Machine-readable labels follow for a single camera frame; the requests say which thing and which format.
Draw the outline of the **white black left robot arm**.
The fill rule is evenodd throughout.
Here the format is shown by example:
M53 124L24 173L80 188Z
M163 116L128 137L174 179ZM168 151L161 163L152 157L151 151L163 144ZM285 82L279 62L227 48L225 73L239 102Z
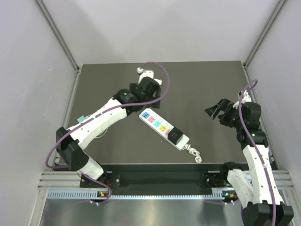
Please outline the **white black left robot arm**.
M144 77L119 90L109 101L87 119L68 129L56 131L56 150L71 171L90 177L95 186L103 186L107 176L101 165L85 153L87 146L112 124L140 111L145 106L159 107L161 80Z

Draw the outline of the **teal plug adapter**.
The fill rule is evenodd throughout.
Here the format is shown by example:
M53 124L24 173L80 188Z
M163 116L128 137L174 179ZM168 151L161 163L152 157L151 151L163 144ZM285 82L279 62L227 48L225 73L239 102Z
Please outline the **teal plug adapter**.
M78 123L82 123L85 119L86 119L86 117L82 115L77 119L77 121L78 121Z

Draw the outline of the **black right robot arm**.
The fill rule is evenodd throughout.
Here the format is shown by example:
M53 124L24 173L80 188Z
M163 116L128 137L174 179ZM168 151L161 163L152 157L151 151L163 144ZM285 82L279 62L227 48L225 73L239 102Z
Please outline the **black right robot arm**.
M232 186L242 205L245 226L287 226L294 217L293 208L285 205L277 189L269 162L269 145L260 128L261 106L246 102L241 108L223 98L205 109L211 119L235 128L237 140L249 167L250 179L240 164L227 162L221 166L220 182Z

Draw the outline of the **white multicolour power strip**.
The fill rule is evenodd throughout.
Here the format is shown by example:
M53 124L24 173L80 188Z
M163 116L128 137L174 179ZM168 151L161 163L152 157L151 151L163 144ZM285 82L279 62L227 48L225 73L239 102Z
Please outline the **white multicolour power strip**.
M150 108L144 109L140 113L139 118L156 133L158 133L163 139L165 139L172 146L174 146L177 150L183 150L190 140L190 138L183 133L183 137L180 140L180 142L177 145L172 144L167 139L167 135L170 132L170 130L175 126L166 121L163 117L158 115L155 111L153 111Z

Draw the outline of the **black power plug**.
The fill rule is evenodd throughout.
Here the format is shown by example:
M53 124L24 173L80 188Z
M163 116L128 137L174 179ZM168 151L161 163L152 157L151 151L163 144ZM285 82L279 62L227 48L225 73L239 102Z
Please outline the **black power plug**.
M174 145L177 145L183 137L183 132L177 127L173 127L167 135L167 139Z

